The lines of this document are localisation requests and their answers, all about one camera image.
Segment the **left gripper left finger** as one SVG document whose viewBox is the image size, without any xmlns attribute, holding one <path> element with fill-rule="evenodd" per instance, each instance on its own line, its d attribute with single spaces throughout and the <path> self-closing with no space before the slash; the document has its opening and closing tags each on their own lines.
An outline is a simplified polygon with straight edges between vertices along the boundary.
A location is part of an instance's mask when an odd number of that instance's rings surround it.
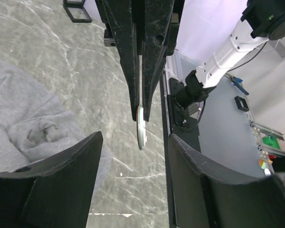
<svg viewBox="0 0 285 228">
<path fill-rule="evenodd" d="M 103 145 L 95 132 L 14 172 L 0 172 L 0 228 L 84 228 Z"/>
</svg>

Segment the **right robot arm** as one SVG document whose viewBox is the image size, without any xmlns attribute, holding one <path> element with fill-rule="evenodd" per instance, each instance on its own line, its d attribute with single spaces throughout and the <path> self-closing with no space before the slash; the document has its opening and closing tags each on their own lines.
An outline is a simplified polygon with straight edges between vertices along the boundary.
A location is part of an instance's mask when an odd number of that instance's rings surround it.
<svg viewBox="0 0 285 228">
<path fill-rule="evenodd" d="M 154 90 L 166 58 L 174 53 L 185 2 L 182 0 L 98 0 L 106 34 L 115 42 L 128 85 L 132 118 L 149 121 Z M 193 71 L 187 87 L 190 102 L 209 88 L 248 52 L 285 37 L 285 0 L 249 0 L 223 46 Z"/>
</svg>

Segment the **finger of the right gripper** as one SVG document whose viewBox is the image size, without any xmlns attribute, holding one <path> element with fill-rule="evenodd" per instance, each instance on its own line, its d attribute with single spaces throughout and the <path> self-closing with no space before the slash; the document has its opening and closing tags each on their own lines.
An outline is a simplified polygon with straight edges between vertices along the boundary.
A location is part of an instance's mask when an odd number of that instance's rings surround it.
<svg viewBox="0 0 285 228">
<path fill-rule="evenodd" d="M 130 0 L 104 0 L 103 4 L 128 85 L 132 119 L 136 121 L 140 103 L 139 60 L 132 3 Z"/>
<path fill-rule="evenodd" d="M 146 0 L 142 46 L 143 117 L 149 121 L 152 97 L 160 78 L 158 73 L 166 52 L 165 40 L 173 12 L 173 0 Z"/>
</svg>

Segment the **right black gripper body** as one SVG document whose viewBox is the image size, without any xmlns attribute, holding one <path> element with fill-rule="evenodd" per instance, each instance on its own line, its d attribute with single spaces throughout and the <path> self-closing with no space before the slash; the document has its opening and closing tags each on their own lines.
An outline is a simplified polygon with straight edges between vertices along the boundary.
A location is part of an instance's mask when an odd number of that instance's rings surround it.
<svg viewBox="0 0 285 228">
<path fill-rule="evenodd" d="M 116 21 L 125 19 L 128 27 L 134 25 L 136 31 L 137 53 L 142 54 L 142 43 L 147 43 L 146 32 L 158 35 L 160 30 L 167 28 L 165 47 L 167 55 L 174 53 L 180 28 L 184 0 L 109 0 L 109 11 L 105 11 L 105 1 L 96 0 L 100 20 L 106 26 L 106 36 L 112 38 L 108 14 L 111 13 Z"/>
</svg>

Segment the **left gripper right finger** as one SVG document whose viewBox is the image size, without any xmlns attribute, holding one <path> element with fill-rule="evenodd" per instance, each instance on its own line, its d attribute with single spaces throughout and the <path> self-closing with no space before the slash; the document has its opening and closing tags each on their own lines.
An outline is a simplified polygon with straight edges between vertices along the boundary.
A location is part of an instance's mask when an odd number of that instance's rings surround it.
<svg viewBox="0 0 285 228">
<path fill-rule="evenodd" d="M 263 178 L 231 170 L 172 134 L 168 141 L 180 228 L 285 228 L 285 173 Z"/>
</svg>

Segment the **white round garment tag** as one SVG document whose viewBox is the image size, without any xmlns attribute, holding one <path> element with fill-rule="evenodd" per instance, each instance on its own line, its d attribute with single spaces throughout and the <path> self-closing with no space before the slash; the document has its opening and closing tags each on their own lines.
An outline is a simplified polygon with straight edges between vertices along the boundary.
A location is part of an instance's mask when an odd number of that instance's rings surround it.
<svg viewBox="0 0 285 228">
<path fill-rule="evenodd" d="M 136 131 L 137 131 L 138 147 L 140 150 L 143 150 L 147 142 L 147 136 L 146 136 L 145 120 L 143 118 L 143 107 L 141 105 L 137 107 Z"/>
</svg>

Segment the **grey garment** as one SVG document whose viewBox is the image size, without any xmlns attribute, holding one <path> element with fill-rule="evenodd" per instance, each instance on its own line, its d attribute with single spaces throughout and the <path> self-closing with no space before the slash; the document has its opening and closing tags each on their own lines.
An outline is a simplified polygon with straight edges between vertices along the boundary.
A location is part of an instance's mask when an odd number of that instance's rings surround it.
<svg viewBox="0 0 285 228">
<path fill-rule="evenodd" d="M 84 138 L 74 114 L 56 95 L 0 61 L 0 172 L 49 158 Z"/>
</svg>

